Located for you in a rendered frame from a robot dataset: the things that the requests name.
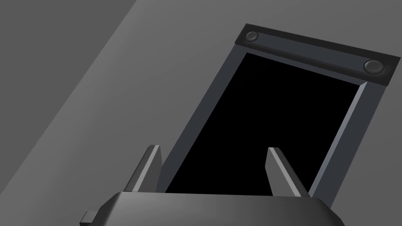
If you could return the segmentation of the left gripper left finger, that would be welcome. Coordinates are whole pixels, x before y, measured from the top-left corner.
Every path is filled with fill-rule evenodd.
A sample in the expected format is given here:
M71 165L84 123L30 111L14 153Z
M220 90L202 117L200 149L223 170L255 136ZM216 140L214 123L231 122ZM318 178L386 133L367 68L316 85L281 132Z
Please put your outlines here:
M142 156L124 192L156 192L162 167L161 148L150 145Z

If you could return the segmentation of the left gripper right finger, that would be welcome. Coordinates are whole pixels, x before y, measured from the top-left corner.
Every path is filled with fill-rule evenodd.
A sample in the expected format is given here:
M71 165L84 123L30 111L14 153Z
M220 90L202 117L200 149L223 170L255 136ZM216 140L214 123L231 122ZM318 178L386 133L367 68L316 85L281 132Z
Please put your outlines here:
M278 147L268 148L265 170L273 196L310 196L283 152Z

